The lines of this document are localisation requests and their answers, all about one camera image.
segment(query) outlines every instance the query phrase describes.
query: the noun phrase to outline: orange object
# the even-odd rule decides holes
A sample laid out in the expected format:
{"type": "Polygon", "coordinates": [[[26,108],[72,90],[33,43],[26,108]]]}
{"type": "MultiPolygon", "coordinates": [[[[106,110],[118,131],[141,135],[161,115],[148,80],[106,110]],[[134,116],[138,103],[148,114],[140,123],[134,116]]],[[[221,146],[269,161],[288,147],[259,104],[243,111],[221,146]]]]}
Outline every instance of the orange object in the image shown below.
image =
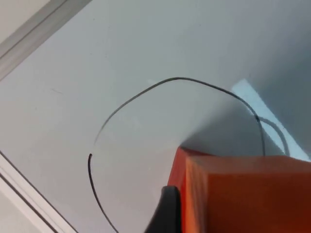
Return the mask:
{"type": "Polygon", "coordinates": [[[178,148],[168,185],[181,192],[184,233],[311,233],[311,163],[178,148]]]}

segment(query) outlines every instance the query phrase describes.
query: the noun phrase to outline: black wire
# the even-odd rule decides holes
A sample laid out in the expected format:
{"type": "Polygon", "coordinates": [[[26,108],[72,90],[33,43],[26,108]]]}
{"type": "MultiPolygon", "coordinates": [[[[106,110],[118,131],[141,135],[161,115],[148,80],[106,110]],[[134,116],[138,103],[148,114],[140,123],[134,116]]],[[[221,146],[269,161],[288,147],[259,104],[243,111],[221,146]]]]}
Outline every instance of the black wire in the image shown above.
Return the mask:
{"type": "Polygon", "coordinates": [[[96,190],[95,190],[95,186],[94,186],[94,182],[93,182],[93,178],[92,178],[92,172],[91,172],[91,159],[92,159],[92,154],[89,154],[88,156],[88,161],[87,161],[87,170],[88,170],[88,177],[89,177],[89,182],[91,183],[91,187],[92,187],[92,190],[93,190],[93,194],[94,194],[94,197],[97,201],[97,204],[99,206],[99,208],[101,209],[103,215],[105,216],[106,220],[108,221],[109,225],[112,227],[112,229],[114,229],[114,231],[116,233],[119,233],[118,230],[115,228],[115,226],[112,224],[112,222],[110,221],[109,217],[107,216],[106,212],[104,211],[99,199],[98,199],[98,196],[97,196],[97,193],[96,193],[96,190]]]}
{"type": "MultiPolygon", "coordinates": [[[[218,91],[221,91],[221,92],[224,92],[234,98],[236,98],[237,100],[241,101],[254,115],[257,123],[258,123],[258,126],[259,126],[259,131],[260,131],[260,137],[261,137],[261,146],[262,146],[262,154],[263,156],[266,156],[266,150],[265,150],[265,142],[264,142],[264,136],[263,136],[263,128],[262,128],[262,125],[261,125],[261,122],[260,122],[260,119],[259,119],[259,116],[257,115],[257,113],[255,112],[255,110],[245,101],[243,100],[241,97],[237,96],[236,94],[230,92],[230,91],[227,91],[221,87],[218,87],[218,86],[215,86],[215,85],[212,85],[212,84],[209,84],[209,83],[206,83],[204,81],[200,81],[200,80],[197,80],[197,79],[192,79],[192,78],[182,78],[182,77],[176,77],[176,78],[169,78],[169,79],[165,79],[165,80],[162,80],[150,87],[148,87],[147,89],[143,90],[142,92],[138,93],[137,95],[133,96],[132,98],[130,98],[128,101],[126,101],[124,104],[122,104],[120,107],[118,107],[112,114],[109,115],[109,117],[107,118],[107,120],[104,122],[104,124],[102,125],[101,129],[99,130],[96,138],[95,138],[95,141],[94,141],[94,144],[97,142],[98,140],[98,137],[100,135],[100,133],[103,131],[104,127],[106,126],[106,124],[108,123],[108,121],[119,111],[121,110],[124,106],[126,106],[127,104],[129,104],[130,102],[132,102],[133,100],[135,100],[136,98],[138,98],[139,96],[145,94],[146,92],[156,88],[157,86],[160,86],[164,83],[168,83],[168,82],[172,82],[172,81],[177,81],[177,80],[185,80],[185,81],[190,81],[190,82],[194,82],[194,83],[199,83],[199,84],[202,84],[202,85],[205,85],[205,86],[208,86],[208,87],[211,87],[213,89],[216,89],[218,91]]],[[[94,197],[97,201],[97,204],[99,206],[99,208],[101,209],[103,215],[105,216],[106,220],[108,221],[108,223],[110,224],[110,226],[113,228],[113,230],[116,232],[116,233],[119,233],[118,230],[116,229],[116,227],[112,224],[112,222],[110,221],[109,217],[107,216],[107,214],[105,213],[104,209],[102,208],[102,205],[98,199],[98,196],[97,196],[97,193],[96,193],[96,190],[95,190],[95,187],[94,187],[94,182],[93,182],[93,179],[92,179],[92,173],[91,173],[91,166],[90,166],[90,163],[91,163],[91,158],[92,158],[92,154],[89,154],[89,157],[88,157],[88,176],[89,176],[89,180],[90,180],[90,183],[91,183],[91,186],[92,186],[92,190],[93,190],[93,194],[94,194],[94,197]]]]}

